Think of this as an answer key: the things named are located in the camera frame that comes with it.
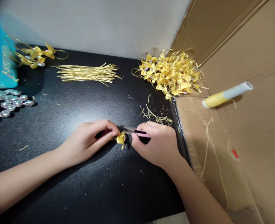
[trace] blue plastic basket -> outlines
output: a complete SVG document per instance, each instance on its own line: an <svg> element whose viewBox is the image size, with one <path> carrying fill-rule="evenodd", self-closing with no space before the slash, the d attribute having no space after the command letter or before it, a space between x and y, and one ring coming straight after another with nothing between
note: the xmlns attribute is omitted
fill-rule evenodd
<svg viewBox="0 0 275 224"><path fill-rule="evenodd" d="M14 88L18 84L16 63L13 59L14 46L0 25L0 89Z"/></svg>

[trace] craft flower with bead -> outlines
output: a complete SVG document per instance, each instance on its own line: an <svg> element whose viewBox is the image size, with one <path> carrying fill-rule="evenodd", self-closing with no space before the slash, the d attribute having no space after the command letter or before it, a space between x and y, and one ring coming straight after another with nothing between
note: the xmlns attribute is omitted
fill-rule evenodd
<svg viewBox="0 0 275 224"><path fill-rule="evenodd" d="M167 50L158 55L159 58L152 57L147 52L146 58L139 59L141 61L139 68L132 69L132 75L151 82L157 90L162 90L167 100L193 91L201 93L200 89L205 88L199 87L202 72L198 70L197 63L187 53L179 51L171 53Z"/></svg>

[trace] black tabletop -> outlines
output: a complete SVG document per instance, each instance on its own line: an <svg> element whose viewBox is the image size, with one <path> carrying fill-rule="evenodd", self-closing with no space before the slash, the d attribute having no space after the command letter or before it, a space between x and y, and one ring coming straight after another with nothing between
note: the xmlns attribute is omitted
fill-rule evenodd
<svg viewBox="0 0 275 224"><path fill-rule="evenodd" d="M148 106L178 125L174 105L147 81L131 75L133 59L67 51L67 60L47 58L45 68L18 68L16 89L34 96L37 106L21 108L0 121L0 172L57 148L81 122L109 119L119 127L137 127ZM53 65L116 64L122 80L109 87L95 82L62 82ZM181 132L180 153L188 160ZM131 146L109 142L91 159L50 178L0 217L11 223L145 223L184 211L175 185L159 167Z"/></svg>

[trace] finger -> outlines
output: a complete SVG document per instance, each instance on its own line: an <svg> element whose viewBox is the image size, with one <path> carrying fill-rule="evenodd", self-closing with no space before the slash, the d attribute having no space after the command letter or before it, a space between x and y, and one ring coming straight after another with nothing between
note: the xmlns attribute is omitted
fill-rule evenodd
<svg viewBox="0 0 275 224"><path fill-rule="evenodd" d="M99 138L97 141L95 141L88 150L92 152L93 154L97 152L100 148L102 148L106 143L108 143L113 137L115 137L118 133L117 132L109 132L106 135Z"/></svg>
<svg viewBox="0 0 275 224"><path fill-rule="evenodd" d="M89 134L91 136L95 136L100 131L107 130L107 129L112 130L113 132L120 133L118 127L114 123L112 123L109 120L101 120L101 121L97 121L97 122L93 123L89 127Z"/></svg>
<svg viewBox="0 0 275 224"><path fill-rule="evenodd" d="M138 154L143 156L145 151L145 145L140 141L140 138L137 136L137 134L133 133L131 136L132 136L131 145L138 152Z"/></svg>
<svg viewBox="0 0 275 224"><path fill-rule="evenodd" d="M147 124L152 125L152 126L154 126L154 127L159 126L159 124L158 124L158 123L153 122L153 121L147 121Z"/></svg>
<svg viewBox="0 0 275 224"><path fill-rule="evenodd" d="M147 123L140 124L139 126L137 126L137 129L142 129L149 135L151 135L151 133L155 131L155 127Z"/></svg>

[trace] left hand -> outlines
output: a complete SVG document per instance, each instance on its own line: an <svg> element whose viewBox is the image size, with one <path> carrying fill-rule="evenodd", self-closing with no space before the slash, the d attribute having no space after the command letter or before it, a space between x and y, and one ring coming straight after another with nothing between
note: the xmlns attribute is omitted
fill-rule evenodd
<svg viewBox="0 0 275 224"><path fill-rule="evenodd" d="M101 138L95 136L100 131L107 131ZM77 165L95 154L109 140L120 133L118 127L109 120L82 123L71 136L56 149L58 159L64 166Z"/></svg>

